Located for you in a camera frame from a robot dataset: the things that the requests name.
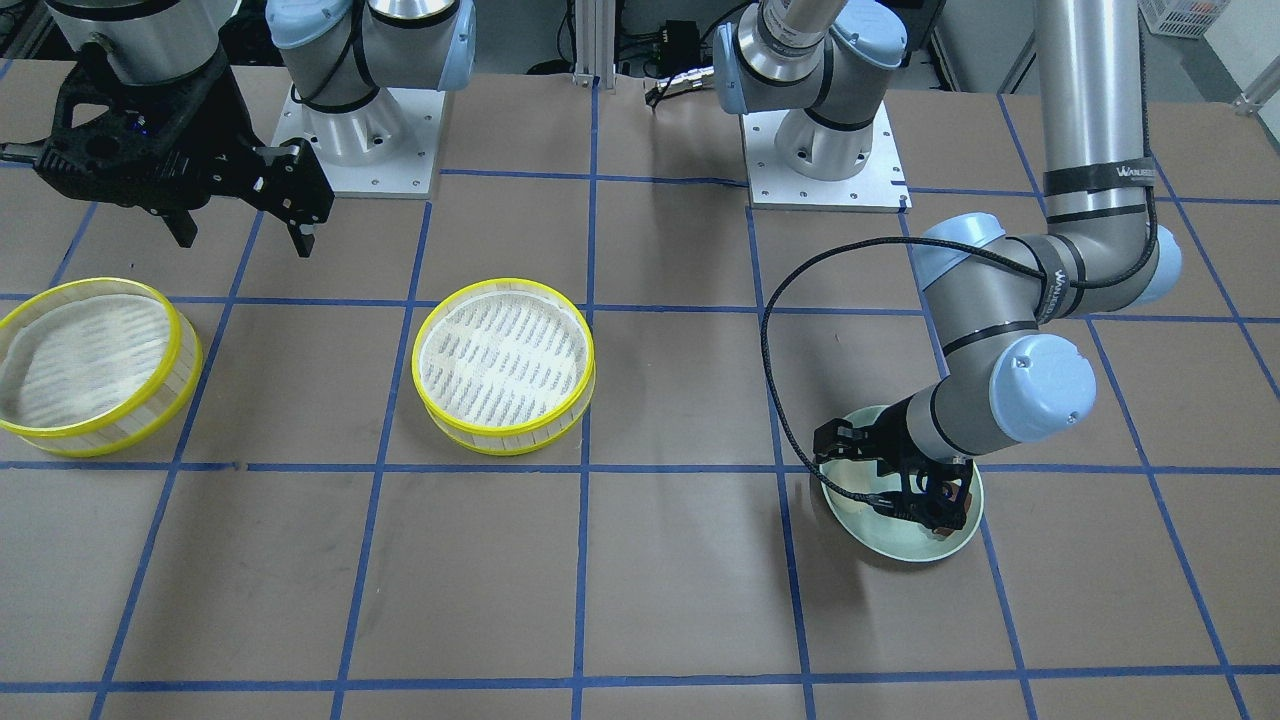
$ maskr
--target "bowl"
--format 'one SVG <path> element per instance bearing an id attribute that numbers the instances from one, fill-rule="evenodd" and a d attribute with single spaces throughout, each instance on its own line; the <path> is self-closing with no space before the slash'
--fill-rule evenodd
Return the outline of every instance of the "bowl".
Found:
<path id="1" fill-rule="evenodd" d="M 863 407 L 850 413 L 846 420 L 855 428 L 870 425 L 884 410 L 884 405 Z M 850 492 L 883 492 L 901 489 L 902 482 L 897 473 L 891 473 L 883 478 L 876 475 L 876 461 L 832 460 L 823 462 L 819 468 L 827 478 L 837 486 Z M 943 557 L 955 555 L 973 539 L 982 523 L 984 507 L 982 491 L 982 474 L 973 470 L 973 484 L 969 487 L 969 496 L 973 503 L 969 506 L 964 528 L 941 536 L 933 533 L 919 523 L 886 518 L 870 505 L 841 497 L 827 486 L 822 486 L 822 495 L 827 498 L 827 505 L 835 512 L 836 520 L 854 536 L 858 542 L 870 550 L 904 562 L 933 562 Z"/>
<path id="2" fill-rule="evenodd" d="M 201 363 L 195 328 L 154 288 L 65 283 L 0 320 L 0 428 L 55 455 L 116 452 L 173 419 Z"/>
<path id="3" fill-rule="evenodd" d="M 545 284 L 498 278 L 447 297 L 413 342 L 413 384 L 444 434 L 485 455 L 545 447 L 586 413 L 595 346 Z"/>

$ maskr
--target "cable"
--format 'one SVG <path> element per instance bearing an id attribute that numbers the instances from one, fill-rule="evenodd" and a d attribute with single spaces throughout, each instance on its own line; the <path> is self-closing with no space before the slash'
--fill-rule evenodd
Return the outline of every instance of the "cable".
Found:
<path id="1" fill-rule="evenodd" d="M 1147 114 L 1147 55 L 1146 55 L 1146 41 L 1144 41 L 1143 35 L 1142 35 L 1142 23 L 1140 22 L 1139 22 L 1139 26 L 1138 26 L 1138 54 L 1139 54 L 1139 81 L 1140 81 L 1140 86 L 1142 86 L 1142 90 L 1140 90 L 1140 97 L 1142 97 L 1142 145 L 1143 145 L 1143 155 L 1147 156 L 1147 158 L 1151 158 L 1152 156 L 1151 155 L 1151 124 L 1149 124 L 1149 118 L 1148 118 L 1148 114 Z M 1117 274 L 1117 275 L 1115 275 L 1112 278 L 1107 278 L 1105 281 L 1093 281 L 1093 282 L 1083 282 L 1083 281 L 1082 282 L 1073 282 L 1071 287 L 1080 288 L 1080 290 L 1101 290 L 1101 288 L 1106 288 L 1106 287 L 1111 287 L 1111 286 L 1123 283 L 1124 281 L 1126 281 L 1126 279 L 1132 278 L 1133 275 L 1135 275 L 1147 264 L 1147 261 L 1151 260 L 1151 256 L 1155 252 L 1155 249 L 1156 249 L 1157 242 L 1158 242 L 1158 240 L 1157 240 L 1157 232 L 1158 232 L 1157 228 L 1158 228 L 1158 225 L 1156 224 L 1156 200 L 1155 200 L 1156 191 L 1155 191 L 1153 187 L 1148 187 L 1148 188 L 1146 188 L 1146 191 L 1147 191 L 1146 192 L 1146 195 L 1147 195 L 1147 218 L 1148 218 L 1149 225 L 1148 225 L 1148 233 L 1147 233 L 1147 243 L 1143 247 L 1142 256 L 1138 259 L 1138 261 L 1134 263 L 1134 265 L 1132 268 L 1129 268 L 1128 270 L 1125 270 L 1125 272 L 1123 272 L 1123 273 L 1120 273 L 1120 274 Z M 831 478 L 828 478 L 826 474 L 823 474 L 823 471 L 818 469 L 818 466 L 814 464 L 814 461 L 804 452 L 804 450 L 800 447 L 799 441 L 796 441 L 795 433 L 791 432 L 791 425 L 790 425 L 790 423 L 787 423 L 787 415 L 782 410 L 782 401 L 778 398 L 778 387 L 777 387 L 777 383 L 773 379 L 773 360 L 772 360 L 772 356 L 769 354 L 769 318 L 773 315 L 773 307 L 774 307 L 774 305 L 777 305 L 778 299 L 782 297 L 782 293 L 805 270 L 808 270 L 809 268 L 817 265 L 818 263 L 822 263 L 823 260 L 826 260 L 828 258 L 833 258 L 836 255 L 842 255 L 845 252 L 852 252 L 854 250 L 861 250 L 864 247 L 874 247 L 874 246 L 878 246 L 878 245 L 922 245 L 922 246 L 929 246 L 929 247 L 942 247 L 942 249 L 946 249 L 946 250 L 956 250 L 956 251 L 960 251 L 960 252 L 965 252 L 965 254 L 980 258 L 980 259 L 991 261 L 991 263 L 996 263 L 997 265 L 1002 265 L 1002 266 L 1005 266 L 1005 268 L 1007 268 L 1007 269 L 1010 269 L 1010 270 L 1012 270 L 1015 273 L 1019 273 L 1019 274 L 1023 274 L 1023 275 L 1028 275 L 1028 277 L 1032 277 L 1032 278 L 1037 278 L 1037 279 L 1044 279 L 1044 273 L 1043 272 L 1033 269 L 1033 268 L 1029 268 L 1027 265 L 1023 265 L 1021 263 L 1018 263 L 1015 260 L 1005 258 L 1004 255 L 997 255 L 997 254 L 991 252 L 988 250 L 982 250 L 982 249 L 978 249 L 978 247 L 972 247 L 969 245 L 961 245 L 961 243 L 951 242 L 951 241 L 934 240 L 934 238 L 927 238 L 927 237 L 910 237 L 910 236 L 877 237 L 877 238 L 872 238 L 872 240 L 864 240 L 861 242 L 852 242 L 852 243 L 849 243 L 849 245 L 842 245 L 840 247 L 833 247 L 831 250 L 827 250 L 824 252 L 819 252 L 818 255 L 814 255 L 813 258 L 805 260 L 799 268 L 796 268 L 795 270 L 792 270 L 791 274 L 788 274 L 786 278 L 783 278 L 783 281 L 778 284 L 778 288 L 773 291 L 773 295 L 769 297 L 769 301 L 764 305 L 764 311 L 760 315 L 760 359 L 762 359 L 762 361 L 764 364 L 764 382 L 768 386 L 769 398 L 773 401 L 773 407 L 778 413 L 778 424 L 782 427 L 782 432 L 786 436 L 787 442 L 791 443 L 791 450 L 795 451 L 795 454 L 796 454 L 797 457 L 800 457 L 800 461 L 804 464 L 805 469 L 809 470 L 809 473 L 812 473 L 813 477 L 818 478 L 818 480 L 823 486 L 826 486 L 831 492 L 835 492 L 836 495 L 838 495 L 841 497 L 847 497 L 849 500 L 854 500 L 854 501 L 858 501 L 858 502 L 867 502 L 870 496 L 867 495 L 867 493 L 856 493 L 856 492 L 847 491 L 847 489 L 840 487 L 838 484 L 836 484 L 835 482 L 832 482 Z"/>
<path id="2" fill-rule="evenodd" d="M 724 20 L 727 20 L 728 17 L 732 15 L 733 13 L 736 13 L 739 10 L 745 10 L 746 6 L 750 5 L 750 4 L 753 4 L 754 1 L 755 0 L 748 0 L 746 3 L 739 3 L 737 5 L 733 5 L 733 8 L 731 8 L 728 12 L 726 12 L 723 15 L 716 18 L 712 22 L 712 24 L 707 26 L 707 31 L 703 32 L 703 36 L 700 38 L 698 38 L 698 44 L 699 45 L 705 45 L 707 44 L 707 38 L 710 37 L 713 32 L 716 32 L 716 28 L 718 28 L 721 26 L 721 23 L 723 23 Z"/>
<path id="3" fill-rule="evenodd" d="M 356 37 L 360 35 L 360 23 L 365 18 L 365 0 L 353 0 L 348 15 L 351 17 L 351 29 L 347 32 L 347 42 L 343 44 L 342 53 L 338 54 L 338 59 L 334 60 L 333 67 L 325 73 L 324 79 L 320 81 L 315 92 L 307 97 L 301 97 L 298 95 L 298 86 L 289 86 L 289 99 L 298 105 L 310 105 L 316 97 L 320 97 L 325 88 L 329 87 L 329 83 L 333 82 L 334 76 L 338 74 L 338 68 L 347 61 L 347 55 L 351 54 L 351 49 L 356 45 Z"/>
<path id="4" fill-rule="evenodd" d="M 716 18 L 712 22 L 712 24 L 707 28 L 707 31 L 703 32 L 703 36 L 700 38 L 698 38 L 698 46 L 701 47 L 703 45 L 705 45 L 707 44 L 707 38 L 710 37 L 713 32 L 716 32 L 716 28 L 719 27 L 721 23 L 723 23 L 724 20 L 727 20 L 733 13 L 737 13 L 739 10 L 746 9 L 746 6 L 751 5 L 753 3 L 755 3 L 755 0 L 748 0 L 746 3 L 739 3 L 737 5 L 733 5 L 732 8 L 730 8 L 723 15 Z M 650 109 L 653 109 L 654 111 L 657 111 L 658 110 L 658 104 L 662 102 L 663 100 L 666 100 L 668 97 L 667 96 L 667 90 L 671 88 L 671 83 L 675 79 L 676 79 L 676 76 L 671 76 L 671 77 L 667 78 L 667 82 L 663 83 L 663 86 L 660 88 L 658 88 L 658 90 L 650 90 L 648 94 L 645 94 L 645 99 L 644 99 L 645 105 L 648 105 Z M 685 94 L 684 92 L 677 92 L 676 95 L 672 95 L 671 97 L 677 97 L 680 95 L 685 95 Z"/>

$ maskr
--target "white mesh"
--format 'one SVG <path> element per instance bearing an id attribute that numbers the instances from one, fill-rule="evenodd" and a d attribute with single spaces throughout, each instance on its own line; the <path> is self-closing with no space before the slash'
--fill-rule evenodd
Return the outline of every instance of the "white mesh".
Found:
<path id="1" fill-rule="evenodd" d="M 0 418 L 28 428 L 96 418 L 137 393 L 168 347 L 169 315 L 150 297 L 63 305 L 14 336 L 0 361 Z"/>
<path id="2" fill-rule="evenodd" d="M 564 402 L 588 369 L 572 307 L 521 290 L 481 295 L 433 320 L 419 355 L 428 397 L 454 419 L 502 428 Z"/>

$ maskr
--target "yellow-rimmed container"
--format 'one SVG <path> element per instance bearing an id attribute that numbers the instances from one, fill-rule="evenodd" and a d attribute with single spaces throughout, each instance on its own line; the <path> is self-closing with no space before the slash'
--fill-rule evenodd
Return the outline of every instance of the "yellow-rimmed container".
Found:
<path id="1" fill-rule="evenodd" d="M 545 284 L 498 278 L 447 297 L 413 342 L 413 384 L 454 442 L 520 455 L 556 442 L 595 391 L 582 314 Z"/>
<path id="2" fill-rule="evenodd" d="M 61 284 L 0 320 L 0 428 L 55 455 L 116 452 L 187 404 L 201 363 L 195 328 L 154 288 Z"/>

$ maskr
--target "yellow rim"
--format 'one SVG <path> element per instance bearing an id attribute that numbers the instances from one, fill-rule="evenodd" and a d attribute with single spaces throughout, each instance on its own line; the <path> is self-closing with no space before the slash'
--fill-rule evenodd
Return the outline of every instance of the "yellow rim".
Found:
<path id="1" fill-rule="evenodd" d="M 90 418 L 88 420 L 83 420 L 73 425 L 64 425 L 60 428 L 28 428 L 26 425 L 18 425 L 0 418 L 0 428 L 4 428 L 12 433 L 23 437 L 35 437 L 35 438 L 65 438 L 65 437 L 74 437 L 74 436 L 92 433 L 108 425 L 114 424 L 120 418 L 124 418 L 129 413 L 133 413 L 134 410 L 141 407 L 142 404 L 146 402 L 148 397 L 155 395 L 156 389 L 159 389 L 160 386 L 164 384 L 165 378 L 169 377 L 169 373 L 173 370 L 173 366 L 178 363 L 178 355 L 182 351 L 182 315 L 178 313 L 178 309 L 174 307 L 172 302 L 169 302 L 169 299 L 160 295 L 160 292 L 157 292 L 151 286 L 142 284 L 137 281 L 128 281 L 123 278 L 88 278 L 83 281 L 69 282 L 65 284 L 60 284 L 55 288 L 46 290 L 45 292 L 41 292 L 40 295 L 23 302 L 14 311 L 5 315 L 5 318 L 0 320 L 0 331 L 9 327 L 18 318 L 22 318 L 23 314 L 26 314 L 26 311 L 31 310 L 31 307 L 40 304 L 41 301 L 47 300 L 55 295 L 61 295 L 63 292 L 73 287 L 81 287 L 93 283 L 127 284 L 138 288 L 143 291 L 146 297 L 155 300 L 156 302 L 160 304 L 161 307 L 164 307 L 165 315 L 169 318 L 169 347 L 165 350 L 164 357 L 160 359 L 160 365 L 156 366 L 155 373 L 152 373 L 151 377 L 147 378 L 147 382 L 143 383 L 142 387 L 137 389 L 137 392 L 129 396 L 120 405 L 116 405 L 115 407 L 108 410 L 106 413 L 102 413 L 101 415 L 97 415 L 96 418 Z"/>
<path id="2" fill-rule="evenodd" d="M 196 386 L 200 383 L 200 375 L 205 365 L 205 352 L 204 347 L 200 345 L 200 336 L 196 334 L 196 328 L 193 327 L 191 328 L 191 337 L 196 350 L 191 377 L 187 378 L 187 383 L 182 386 L 182 392 L 178 393 L 178 397 L 174 398 L 173 404 L 169 405 L 169 407 L 166 407 L 165 411 L 160 414 L 159 418 L 148 423 L 141 430 L 133 433 L 132 436 L 124 439 L 113 442 L 111 445 L 104 445 L 102 447 L 95 447 L 91 450 L 54 450 L 44 447 L 41 445 L 36 445 L 29 439 L 27 442 L 35 445 L 36 447 L 44 450 L 45 452 L 52 452 L 54 455 L 61 455 L 63 457 L 96 457 L 99 455 L 110 455 L 111 452 L 119 452 L 127 447 L 133 447 L 134 445 L 151 437 L 152 434 L 155 434 L 156 430 L 163 428 L 169 420 L 173 420 L 174 415 L 177 415 L 178 411 L 182 410 L 184 405 L 187 405 L 187 401 L 191 400 L 191 396 L 196 392 Z"/>
<path id="3" fill-rule="evenodd" d="M 452 307 L 453 304 L 458 302 L 460 300 L 462 300 L 463 297 L 466 297 L 468 295 L 472 295 L 477 290 L 483 290 L 483 288 L 486 288 L 486 287 L 490 287 L 490 286 L 497 286 L 497 284 L 500 284 L 500 283 L 508 283 L 508 284 L 513 283 L 513 284 L 522 284 L 522 286 L 538 288 L 538 290 L 540 290 L 543 292 L 550 293 L 552 296 L 554 296 L 556 299 L 558 299 L 561 302 L 563 302 L 566 307 L 568 307 L 570 310 L 572 310 L 573 318 L 577 320 L 577 324 L 582 328 L 582 336 L 586 338 L 586 372 L 582 373 L 581 378 L 579 378 L 577 386 L 573 387 L 573 392 L 571 392 L 568 395 L 568 397 L 564 398 L 563 402 L 561 402 L 559 405 L 557 405 L 556 407 L 553 407 L 548 413 L 545 413 L 545 414 L 543 414 L 543 415 L 540 415 L 538 418 L 534 418 L 532 420 L 529 420 L 527 423 L 521 423 L 518 425 L 503 425 L 503 427 L 499 427 L 499 428 L 493 428 L 493 427 L 488 427 L 488 425 L 476 425 L 476 424 L 472 424 L 472 423 L 467 423 L 466 420 L 460 420 L 460 419 L 454 418 L 453 415 L 449 415 L 448 413 L 445 413 L 443 407 L 440 407 L 434 400 L 431 400 L 430 396 L 426 392 L 426 388 L 422 386 L 422 373 L 421 373 L 421 366 L 420 366 L 421 364 L 419 363 L 419 357 L 422 354 L 422 343 L 426 341 L 426 331 L 428 331 L 428 328 L 431 327 L 431 322 L 435 320 L 435 318 L 436 318 L 438 314 L 448 311 Z M 410 369 L 411 369 L 411 373 L 413 374 L 413 387 L 417 388 L 419 397 L 422 398 L 422 402 L 426 404 L 428 411 L 434 418 L 438 418 L 440 421 L 445 423 L 451 428 L 454 428 L 454 429 L 458 429 L 458 430 L 463 430 L 463 432 L 467 432 L 467 433 L 471 433 L 471 434 L 483 436 L 483 437 L 507 438 L 507 437 L 518 436 L 518 434 L 524 434 L 524 433 L 527 433 L 527 432 L 536 430 L 536 429 L 539 429 L 539 428 L 541 428 L 541 427 L 544 427 L 547 424 L 550 424 L 550 423 L 556 421 L 557 418 L 559 418 L 561 415 L 563 415 L 566 410 L 568 410 L 570 407 L 572 407 L 573 404 L 576 404 L 579 401 L 579 398 L 582 397 L 582 392 L 586 391 L 588 383 L 590 382 L 591 377 L 595 374 L 595 340 L 591 337 L 591 328 L 586 324 L 586 318 L 584 318 L 582 313 L 580 313 L 577 310 L 577 305 L 573 305 L 573 302 L 570 299 L 567 299 L 563 295 L 561 295 L 559 291 L 557 291 L 556 288 L 548 287 L 548 286 L 545 286 L 545 284 L 543 284 L 540 282 L 526 281 L 524 278 L 495 278 L 495 279 L 492 279 L 492 281 L 483 281 L 483 282 L 468 284 L 467 287 L 465 287 L 465 288 L 454 292 L 453 295 L 445 297 L 443 302 L 440 302 L 439 305 L 435 306 L 434 310 L 431 310 L 431 314 L 429 314 L 426 316 L 426 320 L 422 323 L 421 329 L 417 331 L 417 337 L 413 340 L 413 357 L 410 359 Z M 563 434 L 563 432 L 558 433 L 556 437 L 559 437 L 561 434 Z M 461 445 L 463 445 L 465 447 L 471 447 L 470 445 L 466 445 L 466 443 L 461 443 Z M 489 454 L 490 455 L 497 455 L 495 452 L 489 452 Z M 518 455 L 518 454 L 520 452 L 511 452 L 511 455 Z"/>
<path id="4" fill-rule="evenodd" d="M 476 445 L 471 445 L 471 443 L 463 441 L 462 438 L 458 438 L 458 437 L 454 437 L 453 434 L 451 434 L 448 432 L 449 428 L 447 428 L 445 425 L 440 424 L 440 421 L 436 420 L 435 418 L 431 418 L 431 420 L 435 420 L 436 427 L 440 428 L 442 430 L 444 430 L 444 436 L 447 438 L 452 439 L 453 442 L 461 445 L 462 447 L 465 447 L 465 448 L 467 448 L 467 450 L 470 450 L 472 452 L 480 452 L 483 455 L 493 455 L 495 457 L 512 457 L 515 455 L 524 455 L 526 452 L 532 452 L 535 450 L 541 450 L 541 448 L 547 447 L 548 445 L 558 441 L 559 438 L 562 438 L 566 434 L 568 434 L 570 430 L 572 430 L 573 428 L 576 428 L 577 424 L 582 421 L 582 415 L 585 415 L 585 414 L 586 413 L 579 414 L 577 418 L 573 418 L 573 421 L 571 421 L 570 424 L 564 425 L 563 429 L 561 429 L 559 432 L 557 432 L 552 437 L 549 437 L 547 439 L 543 439 L 543 441 L 538 441 L 534 445 L 530 445 L 527 447 L 521 447 L 521 448 L 517 448 L 517 450 L 492 450 L 492 448 L 488 448 L 488 447 L 480 447 L 480 446 L 476 446 Z"/>

